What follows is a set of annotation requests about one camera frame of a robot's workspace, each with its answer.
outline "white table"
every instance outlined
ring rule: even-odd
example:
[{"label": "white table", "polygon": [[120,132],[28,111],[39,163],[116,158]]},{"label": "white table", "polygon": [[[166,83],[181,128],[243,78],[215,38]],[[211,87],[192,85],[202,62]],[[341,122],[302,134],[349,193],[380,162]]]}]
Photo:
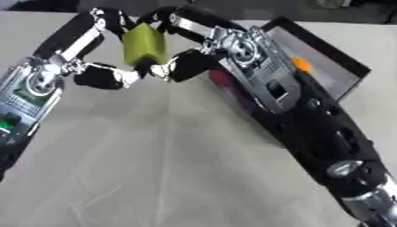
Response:
[{"label": "white table", "polygon": [[[0,68],[29,56],[71,17],[0,12]],[[301,25],[373,70],[343,106],[397,174],[397,27]],[[107,37],[89,59],[120,65],[121,45]],[[169,39],[169,54],[190,45]],[[205,76],[181,84],[148,78],[124,91],[70,81],[0,185],[1,227],[356,225]]]}]

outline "robotic finger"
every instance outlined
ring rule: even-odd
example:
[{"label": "robotic finger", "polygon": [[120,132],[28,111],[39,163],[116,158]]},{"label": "robotic finger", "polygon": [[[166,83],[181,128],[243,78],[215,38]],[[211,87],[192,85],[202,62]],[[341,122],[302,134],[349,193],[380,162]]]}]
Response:
[{"label": "robotic finger", "polygon": [[154,66],[157,74],[182,82],[222,66],[257,106],[255,119],[348,214],[362,226],[397,226],[397,183],[373,143],[339,103],[259,27],[243,29],[224,21],[211,24],[195,17],[198,14],[184,12],[167,8],[161,15],[169,26],[166,30],[201,47],[176,55],[162,67]]},{"label": "robotic finger", "polygon": [[[65,87],[63,77],[86,75],[101,89],[127,88],[140,78],[136,71],[83,62],[83,58],[102,43],[105,30],[121,39],[135,25],[121,11],[95,8],[82,12],[43,42],[32,57],[23,59],[5,73],[0,81],[0,176],[20,157],[61,99]],[[109,76],[114,82],[104,87],[104,80],[109,81]],[[90,85],[87,78],[76,77],[76,82]]]}]

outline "green component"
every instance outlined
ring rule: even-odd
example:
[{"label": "green component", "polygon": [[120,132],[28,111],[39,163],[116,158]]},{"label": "green component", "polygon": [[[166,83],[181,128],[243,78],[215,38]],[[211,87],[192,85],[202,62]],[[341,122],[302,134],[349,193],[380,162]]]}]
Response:
[{"label": "green component", "polygon": [[1,129],[12,129],[12,125],[10,123],[8,123],[7,121],[1,121],[0,128]]},{"label": "green component", "polygon": [[141,59],[152,59],[159,64],[167,62],[166,41],[162,33],[142,23],[123,36],[124,62],[136,66]]}]

